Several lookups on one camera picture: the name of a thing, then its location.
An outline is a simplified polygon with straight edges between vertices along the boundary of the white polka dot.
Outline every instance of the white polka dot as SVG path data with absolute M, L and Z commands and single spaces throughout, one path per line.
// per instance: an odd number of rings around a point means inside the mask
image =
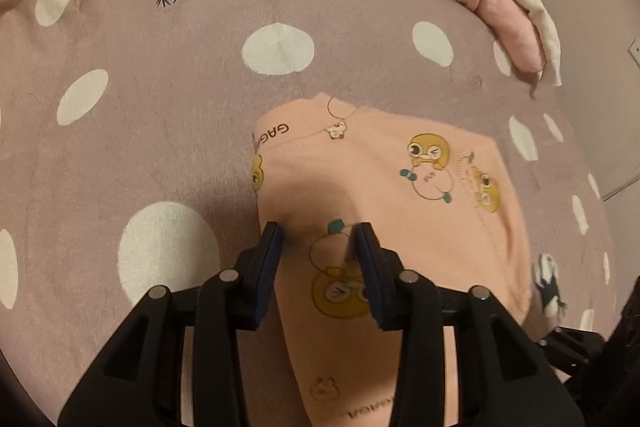
M 600 199 L 600 189 L 598 188 L 598 184 L 596 183 L 596 178 L 594 178 L 593 174 L 589 172 L 587 179 L 589 180 L 589 184 L 591 185 L 596 198 Z
M 507 52 L 502 47 L 502 44 L 500 44 L 500 42 L 498 41 L 494 41 L 494 58 L 495 58 L 495 63 L 498 65 L 498 69 L 500 70 L 500 73 L 506 76 L 510 76 L 512 71 L 511 59 L 509 58 L 509 55 L 507 55 Z
M 58 105 L 58 123 L 69 125 L 86 115 L 104 93 L 109 82 L 105 70 L 93 70 L 78 78 L 60 100 Z
M 420 21 L 413 31 L 415 49 L 424 58 L 442 67 L 453 62 L 453 48 L 444 31 L 430 22 Z
M 562 131 L 558 127 L 558 124 L 551 118 L 547 113 L 543 114 L 542 117 L 545 119 L 546 126 L 549 127 L 549 131 L 551 134 L 558 140 L 559 142 L 564 142 L 564 136 L 562 135 Z
M 36 1 L 36 20 L 40 26 L 51 26 L 54 24 L 65 11 L 69 0 L 37 0 Z
M 304 70 L 315 52 L 308 33 L 276 22 L 249 35 L 242 47 L 242 60 L 256 73 L 287 74 Z
M 515 116 L 512 116 L 509 119 L 509 132 L 511 133 L 513 144 L 522 157 L 528 162 L 536 161 L 538 159 L 538 147 L 536 147 L 536 142 L 533 140 L 529 127 L 520 123 Z
M 146 206 L 129 219 L 120 239 L 118 273 L 132 304 L 156 284 L 184 290 L 219 270 L 216 236 L 200 214 L 180 203 Z
M 574 210 L 575 220 L 578 222 L 578 230 L 584 235 L 589 230 L 589 223 L 587 223 L 587 215 L 584 213 L 584 207 L 578 196 L 571 196 L 571 206 Z
M 611 279 L 611 267 L 609 265 L 609 254 L 607 254 L 607 252 L 605 252 L 602 257 L 602 265 L 604 266 L 604 283 L 608 286 L 609 280 Z
M 588 309 L 582 312 L 582 318 L 580 319 L 579 330 L 593 331 L 593 325 L 596 319 L 596 312 L 593 309 Z
M 0 230 L 0 302 L 11 309 L 18 295 L 18 259 L 14 240 L 6 230 Z

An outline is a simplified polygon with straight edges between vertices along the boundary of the black clamp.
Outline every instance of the black clamp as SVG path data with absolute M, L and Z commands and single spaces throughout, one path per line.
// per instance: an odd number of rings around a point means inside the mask
M 604 349 L 604 339 L 593 331 L 555 327 L 539 341 L 545 358 L 571 377 L 580 375 Z
M 268 223 L 257 247 L 202 286 L 154 286 L 102 348 L 65 404 L 59 427 L 182 427 L 184 329 L 194 326 L 193 418 L 199 426 L 249 425 L 236 330 L 264 318 L 282 251 Z
M 369 223 L 353 234 L 373 318 L 402 330 L 391 427 L 442 427 L 444 327 L 456 335 L 459 427 L 584 426 L 542 349 L 487 288 L 439 288 L 381 248 Z M 256 248 L 201 287 L 151 288 L 82 377 L 58 426 L 182 427 L 184 328 L 194 326 L 194 425 L 248 427 L 236 330 L 255 330 L 264 318 L 281 250 L 282 230 L 268 223 Z
M 369 223 L 354 234 L 371 313 L 383 330 L 402 330 L 391 427 L 443 425 L 447 326 L 456 334 L 459 426 L 584 425 L 542 350 L 487 288 L 439 288 L 381 248 Z

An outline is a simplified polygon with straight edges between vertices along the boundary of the metal rivet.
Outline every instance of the metal rivet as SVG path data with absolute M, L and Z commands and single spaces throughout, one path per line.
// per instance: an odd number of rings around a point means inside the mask
M 239 273 L 236 270 L 228 269 L 220 272 L 220 280 L 222 282 L 233 282 L 239 277 Z
M 413 270 L 404 270 L 400 272 L 400 280 L 402 282 L 406 282 L 407 284 L 413 284 L 420 279 L 420 276 Z
M 152 299 L 161 299 L 166 295 L 166 288 L 164 286 L 154 286 L 149 290 L 149 297 Z
M 486 301 L 491 296 L 491 292 L 488 288 L 478 285 L 471 288 L 471 295 L 473 295 L 476 299 Z

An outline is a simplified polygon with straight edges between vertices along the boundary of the polka dot bedsheet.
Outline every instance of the polka dot bedsheet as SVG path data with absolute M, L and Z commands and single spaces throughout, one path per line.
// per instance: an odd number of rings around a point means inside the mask
M 532 99 L 452 0 L 0 0 L 0 54 L 0 347 L 52 419 L 149 286 L 198 285 L 255 244 L 252 127 L 318 92 L 493 138 L 529 233 L 527 330 L 616 321 L 606 217 L 554 88 Z M 308 425 L 277 309 L 240 343 L 254 425 Z

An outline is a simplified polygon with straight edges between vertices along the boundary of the yellow cartoon bird face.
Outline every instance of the yellow cartoon bird face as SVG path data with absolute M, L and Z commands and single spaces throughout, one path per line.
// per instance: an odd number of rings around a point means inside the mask
M 314 278 L 312 297 L 318 311 L 334 319 L 353 319 L 369 313 L 362 277 L 349 277 L 344 268 L 328 267 Z
M 264 181 L 264 171 L 262 170 L 262 156 L 259 154 L 254 156 L 251 163 L 251 170 L 254 174 L 254 190 L 259 190 L 262 187 Z
M 418 134 L 407 147 L 414 167 L 421 163 L 431 163 L 433 168 L 442 171 L 449 163 L 449 143 L 437 134 Z
M 500 206 L 500 189 L 498 183 L 480 169 L 473 167 L 474 178 L 478 184 L 476 200 L 488 212 L 495 212 Z

